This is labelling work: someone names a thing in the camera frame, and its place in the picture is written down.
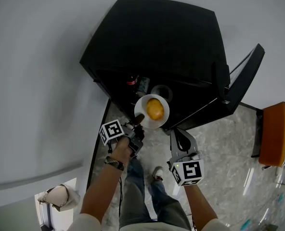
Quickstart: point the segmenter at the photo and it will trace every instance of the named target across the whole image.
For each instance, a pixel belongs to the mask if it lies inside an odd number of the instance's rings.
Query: blue jeans
[[[156,222],[150,218],[144,203],[143,168],[137,159],[132,159],[128,165],[125,186],[119,228],[136,223]],[[148,190],[152,196],[158,222],[191,230],[191,225],[179,201],[167,195],[161,180],[151,182]]]

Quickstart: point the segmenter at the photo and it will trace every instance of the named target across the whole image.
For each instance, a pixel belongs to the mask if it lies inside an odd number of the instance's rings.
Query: bracelet
[[[109,164],[109,165],[111,165],[111,166],[114,166],[115,168],[120,169],[120,170],[122,170],[122,171],[123,171],[124,168],[125,168],[125,166],[124,166],[123,163],[121,163],[121,162],[119,162],[119,161],[117,161],[117,160],[111,158],[110,156],[107,156],[107,157],[105,158],[104,163],[105,163],[105,164]]]

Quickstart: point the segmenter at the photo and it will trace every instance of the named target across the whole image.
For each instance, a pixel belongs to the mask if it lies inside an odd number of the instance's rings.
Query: white marker cube
[[[101,126],[99,134],[101,136],[103,144],[106,145],[107,142],[111,139],[123,135],[124,131],[120,125],[119,120],[114,120],[103,124]]]
[[[178,186],[197,184],[205,176],[204,161],[195,160],[174,163],[170,169]]]

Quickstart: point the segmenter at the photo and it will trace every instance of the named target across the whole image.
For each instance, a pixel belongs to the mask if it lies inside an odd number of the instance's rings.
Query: white t-shirt
[[[67,231],[101,231],[97,218],[88,214],[79,214]],[[120,231],[188,231],[163,222],[137,223],[124,226]],[[213,219],[204,226],[202,231],[230,231],[218,219]]]

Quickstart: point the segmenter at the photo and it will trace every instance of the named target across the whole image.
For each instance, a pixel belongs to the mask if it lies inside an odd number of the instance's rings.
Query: person's left arm
[[[132,150],[129,148],[129,139],[122,137],[110,157],[127,165],[131,153]],[[106,164],[98,178],[88,188],[84,196],[81,213],[89,214],[97,218],[101,223],[112,201],[122,172],[122,170]]]

